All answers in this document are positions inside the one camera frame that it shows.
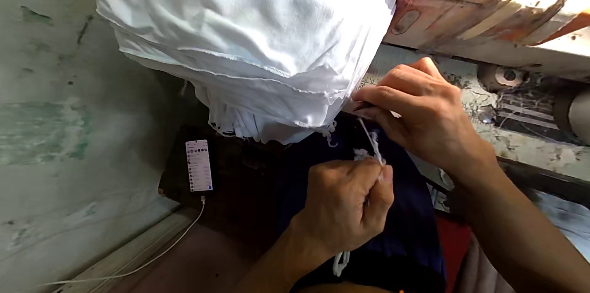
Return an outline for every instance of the wooden edge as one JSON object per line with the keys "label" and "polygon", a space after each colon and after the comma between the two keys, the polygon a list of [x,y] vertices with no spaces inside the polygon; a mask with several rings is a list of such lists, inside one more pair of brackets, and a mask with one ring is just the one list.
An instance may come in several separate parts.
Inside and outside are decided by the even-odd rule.
{"label": "wooden edge", "polygon": [[[200,209],[181,207],[129,243],[77,275],[73,280],[125,274],[141,267],[145,262],[148,262],[155,256],[155,252],[161,249],[183,229],[186,229],[197,218],[199,212]],[[102,281],[67,283],[55,289],[53,292],[107,293],[122,279],[124,277]]]}

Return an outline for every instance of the forearm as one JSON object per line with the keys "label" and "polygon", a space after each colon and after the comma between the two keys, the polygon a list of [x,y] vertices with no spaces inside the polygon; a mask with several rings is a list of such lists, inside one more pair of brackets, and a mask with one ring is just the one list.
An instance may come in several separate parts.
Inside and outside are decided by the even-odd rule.
{"label": "forearm", "polygon": [[310,271],[331,255],[316,248],[309,239],[289,226],[277,242],[254,265],[235,292],[288,292]]}
{"label": "forearm", "polygon": [[454,176],[486,256],[515,290],[590,292],[590,265],[495,161]]}

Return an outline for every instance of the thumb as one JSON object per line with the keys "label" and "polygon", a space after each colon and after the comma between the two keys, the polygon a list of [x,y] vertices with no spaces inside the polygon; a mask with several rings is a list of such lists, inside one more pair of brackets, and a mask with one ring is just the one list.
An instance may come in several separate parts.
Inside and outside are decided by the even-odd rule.
{"label": "thumb", "polygon": [[408,131],[403,126],[401,119],[394,117],[391,111],[380,107],[372,107],[358,110],[355,113],[376,121],[383,128],[388,138],[404,148],[408,147]]}
{"label": "thumb", "polygon": [[375,235],[383,231],[387,212],[394,203],[393,175],[391,166],[383,166],[367,197],[362,220],[367,228],[376,231]]}

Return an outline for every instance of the fabric stack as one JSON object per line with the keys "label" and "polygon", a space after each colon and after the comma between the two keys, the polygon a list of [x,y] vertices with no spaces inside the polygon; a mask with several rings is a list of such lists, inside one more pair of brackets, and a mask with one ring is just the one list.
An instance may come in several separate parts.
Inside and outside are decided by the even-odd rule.
{"label": "fabric stack", "polygon": [[395,0],[97,0],[120,50],[190,81],[223,134],[283,144],[331,126]]}

